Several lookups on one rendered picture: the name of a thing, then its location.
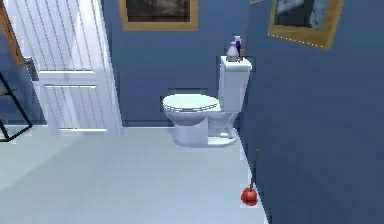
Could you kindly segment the white toilet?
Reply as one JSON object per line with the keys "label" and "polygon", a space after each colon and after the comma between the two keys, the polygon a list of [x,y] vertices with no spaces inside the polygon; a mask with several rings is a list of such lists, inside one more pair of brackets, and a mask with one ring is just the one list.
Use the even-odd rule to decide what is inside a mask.
{"label": "white toilet", "polygon": [[252,69],[246,58],[230,62],[222,56],[217,97],[198,93],[164,97],[162,107],[173,124],[173,141],[186,147],[234,144],[239,138],[234,122],[242,111]]}

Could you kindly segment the purple spray bottle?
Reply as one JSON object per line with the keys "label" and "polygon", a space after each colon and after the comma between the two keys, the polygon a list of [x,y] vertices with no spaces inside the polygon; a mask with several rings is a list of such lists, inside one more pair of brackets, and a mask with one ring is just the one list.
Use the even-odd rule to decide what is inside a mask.
{"label": "purple spray bottle", "polygon": [[239,36],[239,35],[234,36],[234,41],[235,41],[236,49],[238,52],[238,61],[242,61],[243,56],[242,56],[242,39],[241,39],[241,36]]}

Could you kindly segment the red toilet plunger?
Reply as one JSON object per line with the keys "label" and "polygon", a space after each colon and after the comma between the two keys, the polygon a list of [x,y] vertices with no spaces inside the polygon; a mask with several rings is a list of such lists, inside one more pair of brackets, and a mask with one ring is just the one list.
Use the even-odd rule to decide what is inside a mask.
{"label": "red toilet plunger", "polygon": [[256,190],[256,173],[257,173],[257,156],[259,149],[256,150],[256,158],[254,160],[254,167],[251,171],[250,184],[241,193],[241,201],[247,206],[255,206],[258,203],[258,193]]}

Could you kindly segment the gold framed dark picture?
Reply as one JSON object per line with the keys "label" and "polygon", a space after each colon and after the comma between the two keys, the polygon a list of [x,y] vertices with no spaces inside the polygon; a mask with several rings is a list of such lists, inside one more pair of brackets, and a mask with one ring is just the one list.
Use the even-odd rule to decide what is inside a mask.
{"label": "gold framed dark picture", "polygon": [[198,0],[118,0],[123,31],[197,31]]}

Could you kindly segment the white slatted door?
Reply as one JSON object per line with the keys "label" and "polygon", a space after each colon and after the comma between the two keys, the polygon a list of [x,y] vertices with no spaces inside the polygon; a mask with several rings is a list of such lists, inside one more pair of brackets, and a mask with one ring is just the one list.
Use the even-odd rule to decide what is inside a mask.
{"label": "white slatted door", "polygon": [[0,0],[55,134],[119,135],[102,0]]}

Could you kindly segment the gold framed grey picture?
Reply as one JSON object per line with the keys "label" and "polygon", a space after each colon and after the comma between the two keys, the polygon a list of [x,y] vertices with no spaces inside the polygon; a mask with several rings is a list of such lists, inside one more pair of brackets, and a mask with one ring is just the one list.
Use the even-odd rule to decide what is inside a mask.
{"label": "gold framed grey picture", "polygon": [[329,50],[343,8],[344,0],[273,0],[268,36]]}

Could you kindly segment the black metal frame stand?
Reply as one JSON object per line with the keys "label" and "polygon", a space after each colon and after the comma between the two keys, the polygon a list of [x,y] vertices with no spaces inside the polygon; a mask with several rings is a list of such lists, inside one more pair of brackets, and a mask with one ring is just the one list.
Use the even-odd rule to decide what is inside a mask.
{"label": "black metal frame stand", "polygon": [[0,142],[11,142],[33,127],[16,91],[0,72]]}

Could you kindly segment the brown wooden frame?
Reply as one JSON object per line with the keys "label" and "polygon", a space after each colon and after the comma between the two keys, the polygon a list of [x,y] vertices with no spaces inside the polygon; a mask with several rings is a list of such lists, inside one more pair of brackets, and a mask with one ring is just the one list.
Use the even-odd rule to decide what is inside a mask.
{"label": "brown wooden frame", "polygon": [[7,39],[10,52],[17,66],[24,66],[25,60],[18,45],[16,35],[13,31],[11,21],[8,17],[5,5],[2,0],[0,0],[0,26],[2,27],[5,37]]}

